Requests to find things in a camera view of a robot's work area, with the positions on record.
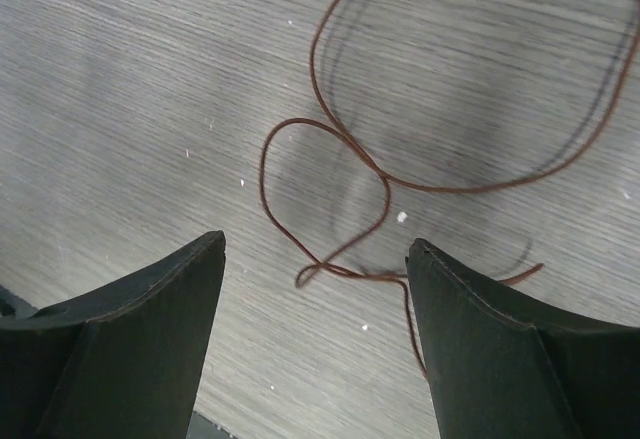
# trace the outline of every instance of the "gray wooden surface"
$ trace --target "gray wooden surface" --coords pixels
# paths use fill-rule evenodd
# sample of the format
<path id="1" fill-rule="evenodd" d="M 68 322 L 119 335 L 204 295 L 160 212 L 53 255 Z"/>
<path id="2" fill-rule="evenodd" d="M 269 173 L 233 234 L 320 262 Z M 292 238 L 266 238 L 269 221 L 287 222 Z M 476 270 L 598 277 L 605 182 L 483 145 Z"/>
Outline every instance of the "gray wooden surface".
<path id="1" fill-rule="evenodd" d="M 435 438 L 399 291 L 329 277 L 294 290 L 304 257 L 259 206 L 268 130 L 320 117 L 305 61 L 329 1 L 0 0 L 0 278 L 44 306 L 223 229 L 199 411 L 245 439 Z M 323 88 L 392 171 L 513 177 L 589 130 L 634 1 L 349 0 L 321 47 Z M 544 183 L 396 190 L 406 221 L 344 263 L 400 268 L 423 236 L 488 274 L 543 261 L 522 290 L 640 324 L 639 92 L 634 72 L 594 150 Z M 269 194 L 318 254 L 382 199 L 348 151 L 303 128 L 277 140 Z"/>

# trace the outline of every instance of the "black object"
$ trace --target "black object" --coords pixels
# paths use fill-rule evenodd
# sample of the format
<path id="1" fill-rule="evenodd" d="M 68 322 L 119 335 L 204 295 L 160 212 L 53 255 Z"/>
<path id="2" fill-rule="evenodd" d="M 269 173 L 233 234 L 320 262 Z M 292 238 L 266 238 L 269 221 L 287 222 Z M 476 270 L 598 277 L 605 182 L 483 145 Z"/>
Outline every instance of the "black object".
<path id="1" fill-rule="evenodd" d="M 640 330 L 535 300 L 424 239 L 407 272 L 442 439 L 640 437 Z"/>
<path id="2" fill-rule="evenodd" d="M 0 318 L 0 437 L 184 439 L 224 248 L 210 232 L 95 291 Z"/>

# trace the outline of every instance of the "wood grain surface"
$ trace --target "wood grain surface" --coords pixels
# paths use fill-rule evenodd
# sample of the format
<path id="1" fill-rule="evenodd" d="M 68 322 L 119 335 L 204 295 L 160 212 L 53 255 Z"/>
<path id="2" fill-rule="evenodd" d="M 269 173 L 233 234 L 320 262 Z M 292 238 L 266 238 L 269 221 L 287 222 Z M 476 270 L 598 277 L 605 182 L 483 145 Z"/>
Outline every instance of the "wood grain surface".
<path id="1" fill-rule="evenodd" d="M 200 412 L 243 439 L 436 438 L 400 291 L 326 276 L 295 290 L 304 257 L 259 205 L 269 129 L 321 117 L 306 59 L 329 1 L 0 0 L 0 279 L 45 306 L 222 229 Z M 347 0 L 321 44 L 322 87 L 406 178 L 515 177 L 593 127 L 636 7 Z M 343 264 L 399 269 L 421 236 L 496 277 L 545 262 L 526 293 L 640 324 L 639 92 L 634 71 L 594 149 L 543 183 L 475 197 L 394 190 L 394 219 Z M 277 139 L 268 188 L 319 255 L 382 201 L 344 147 L 304 128 Z"/>

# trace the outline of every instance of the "brown rope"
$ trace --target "brown rope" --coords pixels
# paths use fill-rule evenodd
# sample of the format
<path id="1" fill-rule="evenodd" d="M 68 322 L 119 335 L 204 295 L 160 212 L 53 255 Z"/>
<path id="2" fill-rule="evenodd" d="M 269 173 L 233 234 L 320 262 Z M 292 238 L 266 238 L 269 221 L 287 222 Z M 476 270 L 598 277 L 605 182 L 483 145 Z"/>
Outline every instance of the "brown rope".
<path id="1" fill-rule="evenodd" d="M 633 36 L 633 41 L 631 43 L 631 46 L 629 47 L 629 51 L 623 63 L 622 69 L 619 73 L 613 93 L 611 95 L 611 98 L 609 99 L 609 104 L 602 116 L 602 119 L 600 120 L 596 128 L 593 130 L 591 135 L 588 137 L 588 139 L 585 141 L 585 143 L 580 148 L 578 148 L 569 158 L 567 158 L 561 164 L 555 167 L 552 167 L 550 169 L 547 169 L 546 171 L 534 173 L 534 174 L 521 177 L 519 179 L 514 179 L 508 182 L 490 184 L 487 186 L 480 186 L 480 187 L 450 187 L 450 186 L 440 187 L 440 186 L 415 184 L 415 183 L 406 181 L 404 179 L 401 179 L 399 177 L 396 177 L 388 173 L 387 171 L 381 169 L 380 167 L 378 167 L 378 165 L 373 160 L 371 155 L 367 151 L 365 151 L 365 149 L 358 143 L 357 139 L 347 130 L 344 124 L 340 121 L 340 119 L 338 119 L 338 117 L 336 117 L 336 115 L 327 106 L 327 103 L 325 102 L 322 92 L 320 91 L 320 88 L 318 86 L 318 79 L 316 77 L 316 70 L 315 70 L 315 56 L 316 56 L 316 49 L 318 46 L 318 41 L 320 40 L 320 36 L 322 35 L 322 32 L 324 31 L 325 26 L 327 25 L 327 22 L 329 21 L 331 15 L 335 11 L 340 1 L 341 0 L 333 0 L 329 5 L 329 8 L 325 12 L 324 16 L 322 17 L 322 20 L 320 21 L 320 24 L 318 25 L 318 28 L 313 37 L 313 40 L 311 41 L 311 50 L 309 53 L 309 72 L 311 75 L 311 85 L 316 95 L 316 99 L 318 100 L 320 107 L 324 111 L 325 116 L 327 117 L 331 125 L 324 124 L 314 119 L 294 118 L 294 119 L 288 119 L 288 120 L 282 121 L 271 130 L 271 132 L 265 139 L 264 146 L 262 148 L 262 154 L 260 157 L 260 199 L 262 201 L 262 206 L 264 207 L 264 210 L 267 216 L 269 217 L 269 219 L 271 220 L 271 222 L 273 222 L 273 224 L 285 236 L 287 236 L 291 241 L 293 241 L 293 243 L 296 244 L 298 248 L 300 248 L 300 250 L 304 252 L 307 255 L 307 257 L 311 260 L 311 264 L 303 268 L 296 276 L 295 285 L 297 288 L 304 287 L 320 271 L 327 271 L 338 277 L 342 277 L 344 279 L 386 282 L 391 284 L 397 284 L 400 287 L 402 287 L 402 290 L 404 293 L 404 311 L 407 319 L 407 326 L 409 328 L 411 346 L 413 348 L 413 352 L 420 366 L 420 370 L 422 371 L 422 374 L 426 378 L 427 369 L 425 367 L 424 360 L 422 359 L 422 356 L 420 354 L 418 341 L 416 338 L 416 332 L 413 325 L 413 318 L 411 317 L 411 311 L 409 307 L 409 288 L 406 284 L 406 281 L 404 280 L 406 279 L 406 276 L 400 275 L 400 274 L 363 274 L 363 273 L 352 271 L 345 267 L 333 264 L 331 261 L 333 261 L 336 257 L 338 257 L 340 254 L 345 252 L 347 249 L 350 249 L 355 244 L 359 243 L 360 241 L 368 237 L 385 222 L 391 208 L 391 184 L 395 184 L 396 186 L 406 187 L 409 189 L 414 189 L 417 191 L 430 192 L 430 193 L 483 194 L 487 192 L 494 192 L 494 191 L 499 191 L 499 190 L 508 189 L 512 187 L 531 184 L 533 182 L 539 181 L 553 174 L 556 174 L 562 171 L 563 169 L 566 169 L 567 167 L 572 165 L 574 162 L 576 162 L 578 159 L 580 159 L 580 157 L 582 157 L 582 155 L 584 155 L 584 153 L 587 152 L 587 150 L 596 142 L 596 140 L 598 139 L 598 137 L 600 136 L 600 134 L 602 133 L 606 125 L 611 121 L 611 117 L 613 116 L 613 112 L 620 98 L 622 88 L 627 79 L 629 70 L 631 69 L 631 65 L 633 63 L 634 56 L 637 52 L 638 45 L 640 43 L 640 22 L 638 23 L 638 25 L 636 25 L 636 31 Z M 287 228 L 285 228 L 274 217 L 273 213 L 271 212 L 271 209 L 269 208 L 269 204 L 267 201 L 267 196 L 265 192 L 265 170 L 266 170 L 266 159 L 267 159 L 269 146 L 271 145 L 271 142 L 273 141 L 274 137 L 282 129 L 292 126 L 294 124 L 303 124 L 303 125 L 315 127 L 318 129 L 322 129 L 323 131 L 333 135 L 335 138 L 342 141 L 351 151 L 353 151 L 353 153 L 356 156 L 360 158 L 360 160 L 367 167 L 369 167 L 369 169 L 371 169 L 373 172 L 375 172 L 378 175 L 378 177 L 380 178 L 380 182 L 382 182 L 382 185 L 384 186 L 384 189 L 385 189 L 384 208 L 383 208 L 382 214 L 380 215 L 380 218 L 368 229 L 356 235 L 353 239 L 351 239 L 344 245 L 340 246 L 338 249 L 336 249 L 334 252 L 329 254 L 324 259 L 318 259 L 309 249 L 307 249 L 304 246 L 304 244 L 302 244 Z M 535 267 L 529 269 L 528 271 L 525 271 L 517 276 L 511 277 L 508 279 L 503 279 L 500 282 L 507 285 L 517 284 L 518 282 L 525 280 L 527 277 L 529 277 L 533 273 L 542 269 L 542 267 L 543 267 L 542 264 L 537 264 Z"/>

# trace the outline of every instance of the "string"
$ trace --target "string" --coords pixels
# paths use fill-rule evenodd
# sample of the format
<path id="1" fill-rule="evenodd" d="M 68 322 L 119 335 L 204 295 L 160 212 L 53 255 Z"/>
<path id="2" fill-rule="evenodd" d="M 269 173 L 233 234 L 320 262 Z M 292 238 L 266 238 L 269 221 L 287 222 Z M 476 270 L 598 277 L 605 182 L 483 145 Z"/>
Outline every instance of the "string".
<path id="1" fill-rule="evenodd" d="M 524 177 L 520 177 L 517 179 L 513 179 L 506 182 L 494 183 L 485 186 L 478 187 L 452 187 L 452 186 L 432 186 L 432 185 L 423 185 L 413 183 L 407 180 L 404 180 L 398 176 L 395 176 L 381 167 L 377 165 L 375 160 L 371 157 L 371 155 L 360 145 L 358 140 L 349 132 L 349 130 L 345 127 L 342 121 L 331 111 L 329 106 L 327 105 L 322 91 L 320 91 L 320 87 L 318 85 L 318 79 L 316 76 L 316 49 L 318 46 L 318 42 L 320 41 L 320 37 L 325 30 L 325 27 L 334 13 L 336 7 L 340 3 L 341 0 L 333 0 L 326 12 L 322 16 L 320 20 L 320 24 L 318 25 L 316 32 L 313 36 L 313 40 L 311 41 L 311 48 L 309 52 L 309 74 L 311 77 L 311 86 L 313 87 L 313 92 L 316 96 L 318 104 L 324 111 L 326 119 L 329 121 L 329 124 L 325 124 L 324 122 L 308 119 L 304 117 L 287 119 L 279 124 L 277 124 L 271 132 L 267 135 L 264 145 L 262 147 L 262 153 L 260 156 L 260 169 L 259 169 L 259 186 L 260 186 L 260 200 L 262 202 L 262 207 L 264 208 L 265 213 L 274 224 L 289 240 L 291 240 L 310 260 L 310 264 L 304 267 L 295 278 L 295 286 L 297 288 L 302 288 L 309 283 L 311 279 L 313 279 L 320 271 L 329 272 L 337 277 L 343 279 L 351 279 L 351 280 L 360 280 L 360 281 L 373 281 L 373 282 L 383 282 L 389 284 L 395 284 L 402 288 L 404 295 L 404 312 L 407 320 L 407 327 L 409 330 L 409 338 L 411 341 L 411 347 L 413 349 L 414 356 L 418 362 L 418 366 L 420 367 L 420 371 L 423 376 L 427 378 L 427 368 L 424 363 L 424 359 L 422 358 L 422 354 L 420 353 L 420 348 L 418 347 L 417 335 L 415 331 L 415 326 L 413 324 L 413 318 L 411 315 L 410 309 L 410 295 L 409 295 L 409 287 L 406 282 L 406 275 L 404 274 L 366 274 L 362 272 L 353 271 L 343 266 L 339 266 L 334 264 L 332 261 L 340 256 L 342 253 L 352 248 L 356 244 L 363 241 L 365 238 L 369 237 L 373 234 L 380 226 L 386 221 L 389 216 L 389 212 L 391 210 L 391 198 L 392 198 L 392 184 L 397 187 L 405 187 L 408 189 L 413 189 L 416 191 L 433 193 L 433 194 L 485 194 L 488 192 L 495 192 L 504 189 L 510 189 L 513 187 L 524 186 L 527 184 L 532 184 L 534 182 L 540 181 L 542 179 L 548 178 L 554 174 L 557 174 L 564 169 L 568 168 L 572 164 L 574 164 L 578 159 L 580 159 L 597 141 L 597 139 L 602 134 L 602 131 L 611 121 L 613 117 L 613 113 L 616 109 L 618 101 L 620 99 L 622 90 L 624 88 L 625 82 L 629 75 L 629 71 L 633 64 L 634 57 L 638 50 L 638 45 L 640 44 L 640 21 L 636 25 L 636 30 L 633 35 L 633 40 L 631 45 L 629 46 L 627 55 L 623 62 L 622 68 L 618 74 L 615 86 L 613 88 L 613 92 L 610 96 L 607 107 L 602 115 L 602 118 L 591 132 L 587 140 L 575 151 L 571 154 L 567 159 L 565 159 L 560 164 L 551 167 L 545 171 L 536 172 Z M 336 139 L 341 141 L 345 146 L 349 148 L 371 171 L 373 171 L 380 182 L 382 183 L 385 191 L 385 199 L 384 206 L 382 209 L 382 213 L 376 222 L 374 222 L 367 229 L 363 230 L 352 239 L 347 241 L 342 246 L 338 247 L 335 251 L 329 254 L 324 259 L 319 259 L 313 252 L 311 252 L 302 242 L 285 226 L 282 225 L 278 219 L 273 215 L 271 208 L 269 207 L 269 202 L 267 200 L 266 195 L 266 186 L 265 186 L 265 176 L 266 176 L 266 162 L 267 155 L 269 152 L 269 147 L 273 142 L 275 136 L 282 131 L 283 129 L 293 126 L 293 125 L 305 125 L 320 129 L 328 134 L 331 134 Z M 506 284 L 508 286 L 513 286 L 518 284 L 519 282 L 524 281 L 532 274 L 538 272 L 540 269 L 544 267 L 543 264 L 537 264 L 531 269 L 518 274 L 516 276 L 502 279 L 499 282 Z"/>

